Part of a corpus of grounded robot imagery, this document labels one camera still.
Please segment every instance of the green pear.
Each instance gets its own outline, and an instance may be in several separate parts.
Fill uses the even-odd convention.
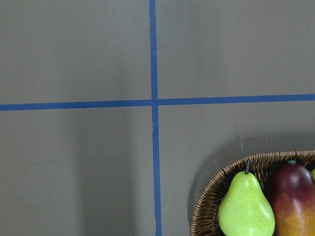
[[[311,174],[313,176],[313,179],[315,179],[315,169],[311,171]]]
[[[256,177],[239,172],[218,210],[219,225],[226,236],[272,236],[275,217]]]

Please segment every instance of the basket rim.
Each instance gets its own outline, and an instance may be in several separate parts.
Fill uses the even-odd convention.
[[[277,158],[294,158],[294,157],[306,157],[306,156],[314,156],[315,155],[315,149],[308,149],[308,150],[295,150],[295,151],[270,151],[270,152],[258,152],[255,154],[250,154],[241,158],[238,158],[234,160],[233,162],[225,165],[221,170],[219,170],[206,184],[206,186],[203,188],[201,193],[198,196],[197,202],[195,203],[195,207],[191,216],[190,220],[190,235],[196,236],[198,229],[198,218],[199,213],[202,209],[201,203],[203,202],[203,199],[206,197],[207,193],[210,191],[210,188],[212,185],[215,184],[216,180],[218,180],[220,177],[224,176],[228,168],[235,167],[236,165],[241,164],[244,161],[247,161],[249,158],[251,160],[259,159],[259,158],[271,158],[271,157],[277,157]]]

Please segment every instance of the gray surface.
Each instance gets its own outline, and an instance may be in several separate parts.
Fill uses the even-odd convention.
[[[155,235],[150,108],[0,114],[0,234]]]
[[[151,98],[147,5],[2,0],[0,102]]]
[[[235,159],[314,149],[314,117],[314,102],[160,107],[163,235],[189,235],[201,190]]]
[[[147,0],[2,0],[0,103],[150,99]],[[313,1],[159,0],[159,98],[313,93]],[[159,108],[163,236],[236,158],[315,148],[315,103]],[[154,236],[151,108],[0,112],[0,234]]]
[[[315,2],[157,1],[160,98],[313,93]]]

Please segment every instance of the wicker basket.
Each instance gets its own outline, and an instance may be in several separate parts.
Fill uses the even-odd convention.
[[[315,168],[315,150],[257,153],[228,164],[216,173],[199,195],[190,222],[191,236],[224,235],[218,226],[218,207],[233,177],[245,169],[249,158],[252,160],[251,173],[257,177],[262,189],[271,170],[288,159],[304,164],[309,170]]]

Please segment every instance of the painter's tape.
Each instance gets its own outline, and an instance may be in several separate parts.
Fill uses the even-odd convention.
[[[3,105],[0,105],[0,111],[55,110],[55,109],[105,108],[105,107],[142,107],[142,106],[151,106],[151,105],[152,105],[151,100],[27,103],[27,104],[3,104]]]
[[[150,55],[151,55],[151,97],[153,124],[153,181],[154,213],[156,218],[156,236],[162,236],[161,187],[159,169],[159,133],[158,133],[158,60],[157,60],[157,23],[156,1],[149,0],[150,12]]]
[[[197,97],[197,98],[170,98],[159,99],[158,105],[193,105],[193,104],[224,104],[224,103],[251,103],[251,102],[292,102],[314,101],[315,94],[291,95],[262,95],[262,96],[231,96],[231,97]]]

